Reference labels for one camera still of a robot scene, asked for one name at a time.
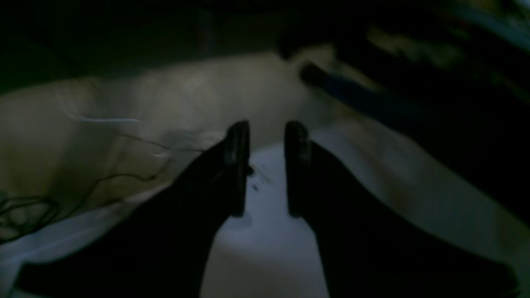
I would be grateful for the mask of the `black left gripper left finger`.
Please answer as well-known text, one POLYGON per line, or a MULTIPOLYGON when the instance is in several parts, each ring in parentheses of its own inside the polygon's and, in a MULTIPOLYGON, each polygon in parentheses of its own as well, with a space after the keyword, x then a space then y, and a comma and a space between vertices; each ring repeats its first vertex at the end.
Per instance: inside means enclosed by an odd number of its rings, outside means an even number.
POLYGON ((244 215, 250 125, 239 121, 167 188, 69 256, 25 264, 17 290, 45 298, 197 298, 214 237, 244 215))

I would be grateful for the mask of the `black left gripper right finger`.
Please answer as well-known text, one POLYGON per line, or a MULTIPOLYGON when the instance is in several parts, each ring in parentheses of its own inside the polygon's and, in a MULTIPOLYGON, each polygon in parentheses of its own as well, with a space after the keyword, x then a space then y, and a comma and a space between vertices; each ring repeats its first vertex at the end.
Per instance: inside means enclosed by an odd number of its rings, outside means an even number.
POLYGON ((516 298, 507 264, 419 229, 372 195, 298 121, 284 128, 288 211, 318 244, 332 298, 516 298))

